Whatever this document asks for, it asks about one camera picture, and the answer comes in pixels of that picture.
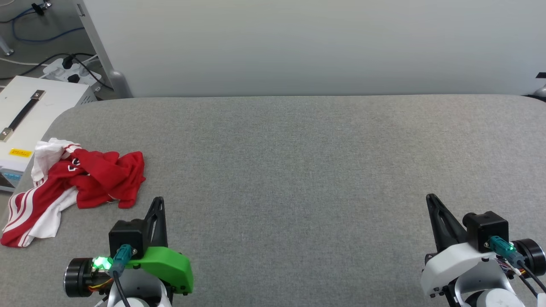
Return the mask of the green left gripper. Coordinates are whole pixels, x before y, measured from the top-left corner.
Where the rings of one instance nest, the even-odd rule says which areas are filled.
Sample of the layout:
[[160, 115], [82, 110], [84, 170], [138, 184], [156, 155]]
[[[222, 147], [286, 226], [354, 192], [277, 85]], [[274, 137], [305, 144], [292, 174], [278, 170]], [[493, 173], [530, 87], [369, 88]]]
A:
[[154, 197], [145, 216], [149, 248], [141, 259], [132, 258], [126, 269], [144, 270], [148, 274], [170, 284], [175, 293], [189, 295], [194, 290], [194, 276], [190, 260], [183, 254], [168, 248], [166, 211], [163, 197]]

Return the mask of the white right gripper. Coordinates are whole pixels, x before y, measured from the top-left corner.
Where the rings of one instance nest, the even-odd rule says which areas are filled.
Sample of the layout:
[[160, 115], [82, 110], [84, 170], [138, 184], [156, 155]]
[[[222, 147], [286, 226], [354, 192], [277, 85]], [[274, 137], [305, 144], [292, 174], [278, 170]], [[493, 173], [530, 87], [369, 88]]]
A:
[[424, 295], [435, 295], [452, 281], [456, 282], [457, 299], [468, 292], [509, 290], [509, 280], [497, 262], [496, 253], [480, 253], [466, 243], [466, 229], [437, 195], [428, 194], [426, 201], [438, 254], [427, 261], [422, 272]]

